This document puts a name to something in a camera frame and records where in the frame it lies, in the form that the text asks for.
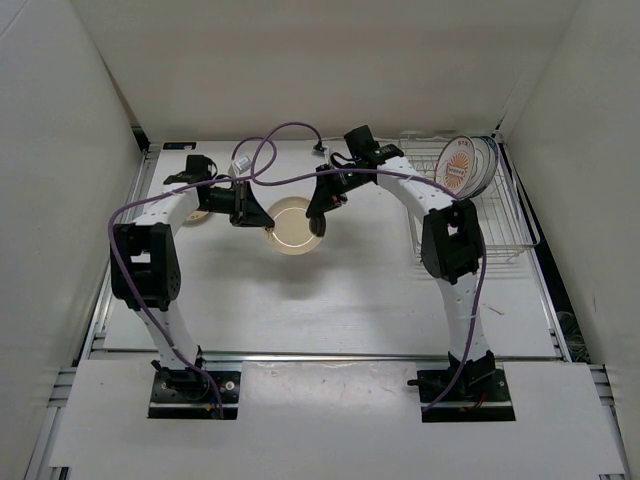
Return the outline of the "cream bowl with green spot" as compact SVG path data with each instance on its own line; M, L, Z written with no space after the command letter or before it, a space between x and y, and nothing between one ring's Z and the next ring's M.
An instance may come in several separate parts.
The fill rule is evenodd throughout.
M267 210L274 226L266 229L266 238L274 250L285 255L304 255L321 243L321 238L311 232L306 217L309 203L304 197L289 196L276 201Z

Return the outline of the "cream bowl with red stamp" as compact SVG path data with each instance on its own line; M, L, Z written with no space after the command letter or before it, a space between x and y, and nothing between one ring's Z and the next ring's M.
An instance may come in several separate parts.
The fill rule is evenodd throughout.
M211 215L210 212L195 210L187 216L187 218L184 221L184 224L186 226L195 226L195 225L201 224L202 222L207 220L210 215Z

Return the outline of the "white plate with orange sunburst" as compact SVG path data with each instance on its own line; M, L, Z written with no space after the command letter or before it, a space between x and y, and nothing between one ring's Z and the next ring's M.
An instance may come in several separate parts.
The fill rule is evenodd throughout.
M451 139L441 151L435 168L435 182L454 194L468 185L475 164L475 147L467 136Z

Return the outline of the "white plate with green rings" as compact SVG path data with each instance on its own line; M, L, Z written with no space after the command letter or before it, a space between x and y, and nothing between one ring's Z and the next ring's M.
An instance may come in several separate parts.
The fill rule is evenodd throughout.
M472 137L475 163L469 181L459 193L461 198L471 198L482 193L483 180L489 166L489 150L481 136Z

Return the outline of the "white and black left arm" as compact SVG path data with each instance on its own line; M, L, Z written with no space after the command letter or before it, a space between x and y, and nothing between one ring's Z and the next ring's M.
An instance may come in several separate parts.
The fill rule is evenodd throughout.
M189 154L162 193L130 223L111 223L111 288L145 324L157 350L156 373L189 402L223 405L219 382L203 367L202 351L177 304L181 270L174 237L195 211L221 213L235 227L273 228L274 219L247 181L218 175L214 161Z

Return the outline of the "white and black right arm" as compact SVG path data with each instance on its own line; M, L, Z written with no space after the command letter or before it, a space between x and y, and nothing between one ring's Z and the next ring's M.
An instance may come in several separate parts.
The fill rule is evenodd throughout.
M368 183L392 194L420 221L420 261L436 280L443 299L449 367L441 380L418 379L415 383L437 391L430 407L451 394L470 400L496 370L479 307L487 259L476 207L420 175L397 146L376 141L368 126L348 132L344 140L350 160L328 160L315 170L316 186L306 211L310 229L323 235L326 213L341 207L348 192Z

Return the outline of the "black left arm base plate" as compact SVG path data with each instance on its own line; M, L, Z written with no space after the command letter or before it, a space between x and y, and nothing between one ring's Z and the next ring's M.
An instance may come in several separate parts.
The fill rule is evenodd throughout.
M241 371L209 371L155 367L147 417L150 419L236 420Z

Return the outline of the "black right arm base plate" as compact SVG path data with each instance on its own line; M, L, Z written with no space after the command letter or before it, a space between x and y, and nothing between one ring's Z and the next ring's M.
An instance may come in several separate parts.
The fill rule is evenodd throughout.
M407 381L418 389L423 423L513 422L516 420L506 375L496 369L478 385L463 392L458 386L436 405L428 405L449 384L445 370L418 370L417 377Z

